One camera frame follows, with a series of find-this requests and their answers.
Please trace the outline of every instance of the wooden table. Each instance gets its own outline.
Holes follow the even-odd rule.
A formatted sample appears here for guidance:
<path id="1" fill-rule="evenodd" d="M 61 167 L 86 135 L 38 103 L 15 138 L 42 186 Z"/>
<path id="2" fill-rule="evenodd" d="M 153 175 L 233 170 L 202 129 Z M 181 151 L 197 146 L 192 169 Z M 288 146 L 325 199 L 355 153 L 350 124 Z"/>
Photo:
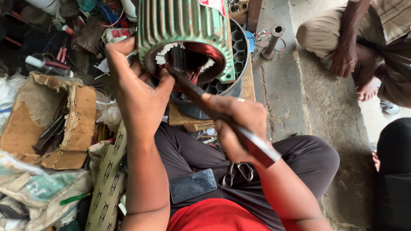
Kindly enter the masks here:
<path id="1" fill-rule="evenodd" d="M 241 98 L 256 101 L 254 92 L 253 71 L 251 67 L 251 56 L 248 59 L 248 65 L 245 68 L 245 73 L 242 77 L 242 92 Z M 196 132 L 203 130 L 208 126 L 214 124 L 213 120 L 198 120 L 191 118 L 178 110 L 174 102 L 169 104 L 169 124 L 170 125 L 184 125 L 189 132 Z"/>

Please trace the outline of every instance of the metal shaft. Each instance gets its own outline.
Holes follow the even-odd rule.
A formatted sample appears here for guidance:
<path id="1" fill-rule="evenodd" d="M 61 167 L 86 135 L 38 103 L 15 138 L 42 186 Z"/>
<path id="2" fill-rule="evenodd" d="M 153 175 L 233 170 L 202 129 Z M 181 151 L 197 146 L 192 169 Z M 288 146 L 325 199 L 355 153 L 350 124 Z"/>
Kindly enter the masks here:
<path id="1" fill-rule="evenodd" d="M 263 48 L 261 56 L 265 59 L 272 59 L 275 56 L 275 45 L 277 44 L 278 38 L 280 38 L 285 33 L 284 23 L 275 23 L 271 27 L 271 40 L 267 47 Z"/>

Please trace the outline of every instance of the bare foot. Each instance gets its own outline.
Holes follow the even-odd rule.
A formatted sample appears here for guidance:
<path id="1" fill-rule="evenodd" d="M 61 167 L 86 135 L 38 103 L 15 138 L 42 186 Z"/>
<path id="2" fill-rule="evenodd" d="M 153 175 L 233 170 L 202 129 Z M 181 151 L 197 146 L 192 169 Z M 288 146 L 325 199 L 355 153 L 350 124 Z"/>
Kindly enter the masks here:
<path id="1" fill-rule="evenodd" d="M 375 168 L 377 169 L 377 172 L 380 171 L 380 160 L 378 159 L 378 156 L 377 156 L 377 150 L 372 151 L 372 159 L 374 160 Z"/>
<path id="2" fill-rule="evenodd" d="M 376 77 L 373 77 L 370 82 L 368 82 L 365 86 L 362 87 L 362 90 L 359 91 L 358 100 L 367 101 L 377 95 L 378 93 L 378 84 L 380 80 Z"/>

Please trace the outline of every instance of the man's left hand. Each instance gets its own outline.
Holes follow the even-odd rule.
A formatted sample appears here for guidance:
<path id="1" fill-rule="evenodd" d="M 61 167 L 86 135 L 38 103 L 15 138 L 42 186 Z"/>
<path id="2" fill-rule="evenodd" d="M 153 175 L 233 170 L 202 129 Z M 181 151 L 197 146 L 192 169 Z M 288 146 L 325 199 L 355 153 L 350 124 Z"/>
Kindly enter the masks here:
<path id="1" fill-rule="evenodd" d="M 160 125 L 174 78 L 165 70 L 160 71 L 160 82 L 153 89 L 145 82 L 150 74 L 143 70 L 138 55 L 131 66 L 126 55 L 136 49 L 136 36 L 106 45 L 106 57 L 110 68 L 113 93 L 121 115 L 133 140 L 141 143 L 154 138 Z"/>

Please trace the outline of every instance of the black phone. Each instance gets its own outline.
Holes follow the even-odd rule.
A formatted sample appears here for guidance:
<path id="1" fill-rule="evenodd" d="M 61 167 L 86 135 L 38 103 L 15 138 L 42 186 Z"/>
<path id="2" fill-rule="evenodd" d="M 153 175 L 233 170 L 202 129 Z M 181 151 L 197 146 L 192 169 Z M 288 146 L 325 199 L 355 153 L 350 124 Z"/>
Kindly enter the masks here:
<path id="1" fill-rule="evenodd" d="M 174 204 L 217 189 L 211 169 L 170 180 L 169 186 Z"/>

